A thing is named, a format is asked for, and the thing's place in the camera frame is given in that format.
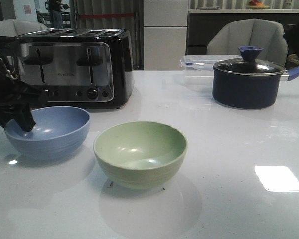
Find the cabinet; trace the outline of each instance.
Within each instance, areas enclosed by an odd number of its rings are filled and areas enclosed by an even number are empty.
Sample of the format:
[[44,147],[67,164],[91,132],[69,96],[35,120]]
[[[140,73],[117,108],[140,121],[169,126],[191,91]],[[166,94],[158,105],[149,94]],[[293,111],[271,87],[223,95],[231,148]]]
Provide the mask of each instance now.
[[219,32],[219,30],[226,24],[246,20],[252,18],[258,18],[269,21],[276,21],[284,26],[285,31],[291,29],[299,22],[299,13],[283,13],[282,10],[279,13],[275,11],[239,11],[233,10],[233,13],[198,13],[199,11],[189,12],[188,15],[188,30],[187,30],[187,43],[186,54],[187,55],[206,55],[207,45],[210,40]]
[[144,1],[144,69],[180,70],[186,53],[188,0]]

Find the white cabinet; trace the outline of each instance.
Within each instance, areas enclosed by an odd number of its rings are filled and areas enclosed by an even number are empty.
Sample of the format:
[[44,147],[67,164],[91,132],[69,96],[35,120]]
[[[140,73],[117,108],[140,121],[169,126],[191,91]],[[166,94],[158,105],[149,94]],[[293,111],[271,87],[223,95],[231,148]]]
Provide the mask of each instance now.
[[180,70],[186,53],[188,0],[144,1],[144,69]]

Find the pot handle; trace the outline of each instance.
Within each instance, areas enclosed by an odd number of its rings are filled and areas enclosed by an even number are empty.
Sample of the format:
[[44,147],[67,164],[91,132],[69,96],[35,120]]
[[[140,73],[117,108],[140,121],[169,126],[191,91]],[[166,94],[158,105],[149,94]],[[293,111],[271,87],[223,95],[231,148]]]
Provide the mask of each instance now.
[[283,73],[281,80],[286,79],[286,81],[291,81],[294,78],[297,78],[298,76],[299,76],[299,66],[286,70],[285,73]]

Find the green bowl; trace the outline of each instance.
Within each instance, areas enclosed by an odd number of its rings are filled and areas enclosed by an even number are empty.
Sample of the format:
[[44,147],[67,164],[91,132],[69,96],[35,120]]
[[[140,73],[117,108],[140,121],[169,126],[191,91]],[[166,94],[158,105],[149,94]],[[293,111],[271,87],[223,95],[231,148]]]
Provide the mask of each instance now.
[[177,173],[187,151],[187,140],[168,125],[137,121],[104,131],[94,141],[93,150],[113,182],[148,189]]

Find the bowl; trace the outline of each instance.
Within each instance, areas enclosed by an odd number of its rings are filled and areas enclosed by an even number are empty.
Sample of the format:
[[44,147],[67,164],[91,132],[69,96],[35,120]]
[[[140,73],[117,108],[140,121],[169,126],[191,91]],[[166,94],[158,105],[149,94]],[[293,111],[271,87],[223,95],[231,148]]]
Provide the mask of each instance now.
[[24,132],[13,119],[5,127],[11,144],[23,155],[50,160],[70,155],[89,132],[90,115],[81,108],[52,106],[31,111],[35,126]]
[[97,161],[115,183],[132,189],[148,189],[171,179],[181,167],[185,136],[157,122],[120,124],[100,134],[93,144]]

